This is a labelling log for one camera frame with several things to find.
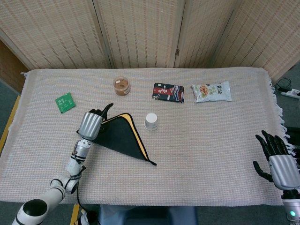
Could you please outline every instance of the brown food container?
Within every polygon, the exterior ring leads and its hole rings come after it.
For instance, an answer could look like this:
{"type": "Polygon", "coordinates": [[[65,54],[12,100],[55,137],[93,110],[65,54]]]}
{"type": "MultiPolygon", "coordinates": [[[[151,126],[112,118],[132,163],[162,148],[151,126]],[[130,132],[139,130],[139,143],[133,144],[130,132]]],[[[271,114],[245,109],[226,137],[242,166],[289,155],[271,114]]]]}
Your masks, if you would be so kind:
{"type": "Polygon", "coordinates": [[[127,78],[121,76],[113,81],[113,87],[117,95],[124,96],[130,92],[130,84],[127,78]]]}

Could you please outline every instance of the green packet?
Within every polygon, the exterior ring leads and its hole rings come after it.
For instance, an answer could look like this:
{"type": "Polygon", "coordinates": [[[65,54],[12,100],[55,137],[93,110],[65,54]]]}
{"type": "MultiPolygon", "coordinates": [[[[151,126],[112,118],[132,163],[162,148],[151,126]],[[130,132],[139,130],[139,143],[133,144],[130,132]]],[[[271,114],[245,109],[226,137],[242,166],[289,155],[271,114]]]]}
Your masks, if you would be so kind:
{"type": "Polygon", "coordinates": [[[71,93],[67,93],[55,100],[60,113],[65,113],[66,111],[72,109],[74,106],[76,106],[75,102],[72,99],[71,93]]]}

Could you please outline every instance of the wooden wall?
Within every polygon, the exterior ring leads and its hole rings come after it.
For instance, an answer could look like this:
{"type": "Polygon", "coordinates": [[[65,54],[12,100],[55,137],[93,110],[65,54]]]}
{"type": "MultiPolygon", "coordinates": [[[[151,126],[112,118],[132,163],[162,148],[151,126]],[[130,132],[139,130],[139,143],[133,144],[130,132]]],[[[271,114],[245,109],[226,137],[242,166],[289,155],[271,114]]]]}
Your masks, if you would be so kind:
{"type": "Polygon", "coordinates": [[[28,69],[19,59],[0,41],[0,79],[21,93],[25,82],[25,77],[21,72],[28,69]]]}

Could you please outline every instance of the yellow tape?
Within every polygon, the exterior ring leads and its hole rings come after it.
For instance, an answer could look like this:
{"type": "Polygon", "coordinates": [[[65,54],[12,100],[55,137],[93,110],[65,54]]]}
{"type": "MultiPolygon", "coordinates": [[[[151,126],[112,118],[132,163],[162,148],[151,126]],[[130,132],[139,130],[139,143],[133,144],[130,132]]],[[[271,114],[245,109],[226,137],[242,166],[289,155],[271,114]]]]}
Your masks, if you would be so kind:
{"type": "Polygon", "coordinates": [[[123,115],[121,115],[121,117],[125,118],[129,122],[129,124],[131,126],[131,129],[133,130],[133,133],[135,134],[135,138],[137,139],[137,142],[139,143],[139,146],[140,146],[140,148],[142,150],[142,154],[144,155],[144,157],[147,160],[149,160],[148,157],[147,157],[146,151],[145,151],[145,149],[144,149],[144,147],[142,145],[142,141],[139,139],[139,136],[137,135],[135,127],[133,126],[133,122],[131,120],[131,117],[128,114],[123,114],[123,115]]]}
{"type": "Polygon", "coordinates": [[[0,139],[0,154],[1,154],[2,149],[3,149],[3,147],[4,147],[4,143],[5,143],[5,141],[6,141],[6,138],[7,138],[7,136],[8,136],[8,128],[9,128],[9,126],[11,125],[11,123],[12,123],[13,120],[14,120],[15,112],[16,112],[16,110],[17,110],[17,108],[18,108],[18,105],[19,105],[19,100],[20,100],[20,96],[18,95],[17,100],[15,101],[15,105],[14,105],[14,107],[13,107],[11,113],[10,113],[9,118],[8,118],[7,124],[6,124],[5,128],[4,128],[2,137],[1,137],[1,139],[0,139]]]}
{"type": "Polygon", "coordinates": [[[74,225],[77,221],[79,213],[79,204],[74,204],[70,225],[74,225]]]}

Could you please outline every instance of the white paper cup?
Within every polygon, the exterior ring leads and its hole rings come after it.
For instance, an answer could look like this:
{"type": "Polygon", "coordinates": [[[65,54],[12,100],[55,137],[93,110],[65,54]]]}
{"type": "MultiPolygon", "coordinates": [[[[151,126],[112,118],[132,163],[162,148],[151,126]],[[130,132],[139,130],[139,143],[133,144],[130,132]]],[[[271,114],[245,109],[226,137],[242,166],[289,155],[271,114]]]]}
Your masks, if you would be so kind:
{"type": "Polygon", "coordinates": [[[156,130],[158,128],[158,116],[155,113],[148,113],[145,119],[145,127],[147,130],[156,130]]]}

